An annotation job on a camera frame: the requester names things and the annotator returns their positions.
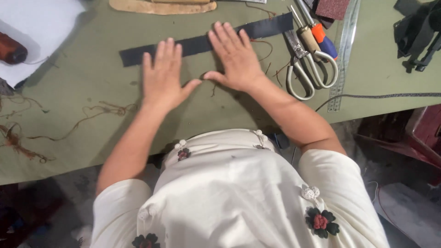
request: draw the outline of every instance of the white knot button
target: white knot button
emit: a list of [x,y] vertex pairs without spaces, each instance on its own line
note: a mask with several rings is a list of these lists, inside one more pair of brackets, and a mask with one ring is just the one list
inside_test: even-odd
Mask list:
[[311,188],[302,189],[302,196],[307,200],[312,200],[317,198],[320,195],[320,190],[312,186]]

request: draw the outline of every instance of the floral embroidery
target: floral embroidery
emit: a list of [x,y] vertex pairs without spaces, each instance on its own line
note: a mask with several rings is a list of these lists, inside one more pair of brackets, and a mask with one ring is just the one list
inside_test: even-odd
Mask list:
[[191,155],[191,152],[188,148],[184,148],[178,152],[178,161],[184,160]]
[[144,235],[136,237],[132,245],[135,248],[161,248],[161,245],[156,243],[156,241],[158,241],[158,237],[153,233],[149,233],[145,238]]
[[339,225],[333,223],[335,221],[335,216],[327,211],[323,210],[320,213],[318,208],[310,208],[308,210],[308,217],[306,217],[306,224],[310,229],[314,229],[314,234],[318,235],[320,238],[328,238],[328,233],[336,236],[340,232]]

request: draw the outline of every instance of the white paper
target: white paper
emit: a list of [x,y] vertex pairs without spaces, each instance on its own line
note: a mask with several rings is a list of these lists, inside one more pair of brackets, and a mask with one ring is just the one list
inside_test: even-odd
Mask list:
[[0,78],[11,87],[28,78],[63,43],[84,10],[78,0],[0,0],[0,32],[27,48],[29,63],[0,61]]

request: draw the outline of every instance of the floor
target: floor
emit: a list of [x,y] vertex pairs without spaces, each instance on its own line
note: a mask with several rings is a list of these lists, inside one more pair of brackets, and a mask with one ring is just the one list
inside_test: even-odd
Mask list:
[[[348,155],[360,166],[364,181],[368,183],[374,180],[380,185],[401,182],[427,197],[431,197],[430,194],[432,194],[433,190],[425,182],[433,177],[434,167],[354,139],[353,133],[356,133],[360,122],[361,119],[345,121],[332,124],[332,127]],[[300,158],[299,152],[296,152],[293,156],[292,147],[284,150],[282,154],[289,162],[293,161],[294,167]],[[77,247],[76,240],[72,238],[71,232],[83,225],[93,224],[92,206],[95,184],[100,168],[98,165],[21,185],[22,187],[29,187],[32,184],[43,184],[46,189],[54,194],[63,195],[67,199],[67,204],[51,219],[48,230],[39,235],[34,234],[27,241],[29,247]],[[146,175],[150,175],[146,178],[146,182],[153,188],[159,177],[159,170],[153,165],[148,165],[146,171]],[[366,188],[371,197],[373,197],[375,184],[367,184]],[[434,196],[434,201],[439,202],[439,197],[439,195]],[[400,236],[400,232],[394,230],[393,226],[388,225],[386,220],[384,222],[391,247],[415,247],[415,244],[403,239]]]

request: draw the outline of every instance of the green work table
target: green work table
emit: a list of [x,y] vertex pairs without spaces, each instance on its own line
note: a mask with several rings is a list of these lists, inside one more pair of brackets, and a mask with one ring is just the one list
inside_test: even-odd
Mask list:
[[[345,94],[441,92],[438,79],[441,55],[436,54],[424,72],[411,74],[401,64],[406,59],[396,58],[393,24],[403,16],[393,9],[394,3],[395,0],[362,0]],[[266,5],[253,5],[282,14],[288,12],[289,4],[294,1],[268,0]],[[157,43],[167,37],[179,40],[199,36],[215,21],[239,26],[268,18],[266,12],[248,8],[243,2],[218,2],[217,9],[211,12],[168,16],[116,11],[107,0],[95,0],[90,7],[79,17],[66,42],[20,90],[24,97],[38,101],[42,107],[34,101],[20,104],[19,99],[2,100],[0,116],[30,108],[0,117],[0,124],[11,127],[13,122],[18,123],[12,132],[19,135],[22,147],[53,160],[40,163],[38,157],[30,159],[12,147],[0,147],[0,184],[41,179],[104,162],[136,112],[133,106],[127,111],[115,106],[139,105],[141,100],[140,66],[124,68],[120,50]],[[338,36],[336,23],[327,34],[331,40]],[[272,76],[290,60],[287,45],[283,35],[263,40],[273,45],[273,52],[261,61],[262,68],[266,71],[271,63],[267,75],[279,85]],[[259,58],[270,52],[268,44],[253,43],[253,46]],[[331,72],[329,63],[326,67]],[[220,69],[220,64],[212,52],[185,57],[182,83],[216,69]],[[284,89],[286,72],[285,68],[279,74]],[[299,81],[293,84],[297,92],[304,92]],[[213,82],[205,81],[170,112],[156,135],[151,154],[161,152],[176,140],[214,130],[278,129],[246,94],[217,87],[213,95],[213,86]],[[315,109],[328,98],[329,90],[318,90],[305,103]],[[104,105],[103,101],[113,106]],[[343,98],[339,112],[328,113],[324,107],[319,113],[334,123],[439,103],[441,98]],[[99,115],[80,122],[65,139],[27,138],[41,135],[63,138],[78,121],[87,117],[85,114]]]

